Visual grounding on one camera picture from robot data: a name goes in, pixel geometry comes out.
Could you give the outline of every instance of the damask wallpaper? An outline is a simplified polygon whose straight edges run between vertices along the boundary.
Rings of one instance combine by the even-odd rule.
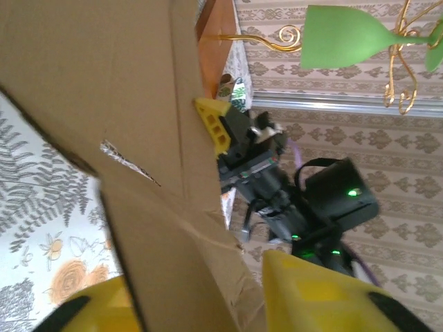
[[[435,331],[443,331],[443,119],[370,116],[327,111],[270,111],[296,141],[303,161],[349,156],[377,196],[381,214],[345,238],[379,282]],[[295,172],[288,148],[282,167]],[[302,171],[304,177],[317,172]],[[246,212],[234,202],[230,228],[239,232]],[[253,222],[261,220],[256,216]],[[266,225],[244,244],[245,261],[261,280]]]
[[[408,17],[429,7],[434,1],[412,0]],[[259,35],[281,44],[278,31],[293,24],[303,31],[309,4],[342,5],[358,8],[379,19],[387,28],[394,28],[403,0],[236,0],[243,34]],[[440,6],[421,18],[413,28],[428,35],[443,13]],[[255,41],[247,41],[246,55],[256,91],[306,92],[341,95],[382,96],[388,83],[388,52],[385,50],[368,61],[334,70],[305,70],[300,68],[300,53],[277,53]],[[443,96],[443,68],[433,73],[424,69],[425,46],[407,46],[403,54],[411,65],[419,83],[419,98],[440,99]],[[411,85],[408,73],[395,65],[396,90]]]

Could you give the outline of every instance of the purple cable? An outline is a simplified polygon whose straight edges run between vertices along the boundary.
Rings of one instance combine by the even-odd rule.
[[[302,167],[302,155],[300,150],[298,149],[297,144],[290,138],[287,141],[288,145],[292,148],[294,155],[294,165],[296,166],[296,170]]]
[[[343,246],[343,248],[349,253],[349,255],[351,256],[351,258],[353,260],[355,260],[358,264],[360,264],[361,268],[363,269],[363,271],[365,271],[366,275],[368,276],[369,280],[378,287],[381,287],[381,284],[379,283],[379,281],[377,280],[377,278],[375,277],[374,273],[372,273],[372,271],[370,270],[369,266],[366,265],[366,263],[360,258],[360,256],[358,256],[355,251],[353,251],[348,245],[344,244],[343,242],[341,243],[341,245]]]

